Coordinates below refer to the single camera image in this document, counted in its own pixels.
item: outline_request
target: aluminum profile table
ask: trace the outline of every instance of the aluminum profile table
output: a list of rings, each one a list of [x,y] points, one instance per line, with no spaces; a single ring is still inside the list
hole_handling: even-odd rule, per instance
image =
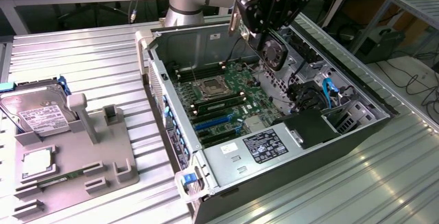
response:
[[[346,157],[258,198],[211,223],[433,223],[439,221],[439,127],[380,80],[324,30],[299,15],[297,22],[353,69],[400,117]],[[174,173],[141,87],[134,32],[147,23],[15,38],[10,80],[63,73],[85,92],[90,111],[110,102],[126,111],[141,182],[35,223],[191,223],[174,185]],[[13,124],[2,119],[0,223],[10,217]]]
[[[373,29],[377,27],[393,4],[400,6],[405,11],[410,12],[417,18],[424,20],[432,27],[439,30],[439,0],[386,0],[369,26],[366,27],[365,32],[353,44],[350,51],[354,54],[358,52],[366,38],[369,37]]]

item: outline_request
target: blue pcie slot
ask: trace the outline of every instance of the blue pcie slot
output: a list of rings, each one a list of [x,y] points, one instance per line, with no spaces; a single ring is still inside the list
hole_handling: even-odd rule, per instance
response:
[[[230,122],[230,121],[233,120],[233,116],[234,116],[234,115],[227,115],[227,116],[223,117],[223,118],[219,118],[219,119],[217,119],[217,120],[213,120],[213,121],[210,121],[210,122],[206,122],[206,123],[203,123],[203,124],[199,124],[199,125],[195,126],[195,130],[202,130],[202,129],[210,128],[210,127],[213,127],[213,126],[215,126],[215,125],[219,125],[219,124],[227,123],[227,122]]]

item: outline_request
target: warning label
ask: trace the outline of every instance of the warning label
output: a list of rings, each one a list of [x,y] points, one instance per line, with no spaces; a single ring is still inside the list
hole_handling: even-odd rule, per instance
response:
[[[262,164],[289,152],[278,134],[273,129],[243,139],[245,144],[254,156],[255,161]]]
[[[19,115],[37,133],[49,132],[69,126],[67,119],[58,105],[19,112]]]

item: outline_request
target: motherboard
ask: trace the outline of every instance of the motherboard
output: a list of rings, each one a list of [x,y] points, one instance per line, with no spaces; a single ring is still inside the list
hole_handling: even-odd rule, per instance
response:
[[[205,147],[265,129],[282,117],[251,71],[230,62],[178,72],[175,89]]]

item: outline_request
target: white plastic handle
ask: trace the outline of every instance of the white plastic handle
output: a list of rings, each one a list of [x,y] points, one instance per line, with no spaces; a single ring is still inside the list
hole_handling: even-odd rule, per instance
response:
[[[178,186],[178,191],[181,193],[181,196],[182,196],[182,199],[186,203],[191,203],[194,202],[195,200],[198,200],[201,197],[205,197],[207,194],[209,194],[209,189],[207,187],[205,186],[205,188],[197,192],[195,194],[191,194],[189,195],[185,191],[185,188],[183,188],[183,183],[182,183],[182,179],[185,178],[185,175],[187,174],[193,174],[195,173],[197,174],[197,171],[195,171],[195,166],[190,166],[187,169],[177,172],[177,175],[175,175],[175,183],[177,183],[177,186]]]

